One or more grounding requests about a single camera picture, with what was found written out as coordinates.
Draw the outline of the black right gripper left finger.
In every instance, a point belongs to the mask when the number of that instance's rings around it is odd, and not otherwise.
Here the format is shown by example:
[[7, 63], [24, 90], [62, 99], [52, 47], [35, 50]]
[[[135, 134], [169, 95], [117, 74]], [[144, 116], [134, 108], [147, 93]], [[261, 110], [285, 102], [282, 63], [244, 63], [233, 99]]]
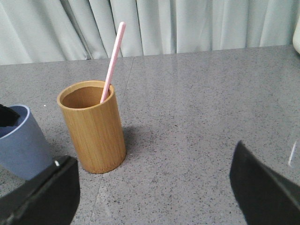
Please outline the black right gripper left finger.
[[62, 156], [0, 199], [2, 225], [69, 225], [80, 202], [78, 161]]

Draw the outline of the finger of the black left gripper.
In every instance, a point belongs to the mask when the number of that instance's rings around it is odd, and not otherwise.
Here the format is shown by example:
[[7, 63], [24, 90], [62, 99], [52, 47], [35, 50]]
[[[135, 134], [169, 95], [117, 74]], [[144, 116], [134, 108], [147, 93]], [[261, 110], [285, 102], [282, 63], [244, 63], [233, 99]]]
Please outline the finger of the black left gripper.
[[13, 109], [0, 105], [0, 126], [1, 127], [12, 127], [16, 124], [20, 115]]

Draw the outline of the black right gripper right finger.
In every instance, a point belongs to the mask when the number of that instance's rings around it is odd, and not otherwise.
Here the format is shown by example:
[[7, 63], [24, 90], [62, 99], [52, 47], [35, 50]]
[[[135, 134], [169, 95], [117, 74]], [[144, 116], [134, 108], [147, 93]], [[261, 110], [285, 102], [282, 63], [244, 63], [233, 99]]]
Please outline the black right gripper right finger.
[[300, 187], [259, 161], [239, 141], [229, 173], [234, 197], [249, 225], [298, 225]]

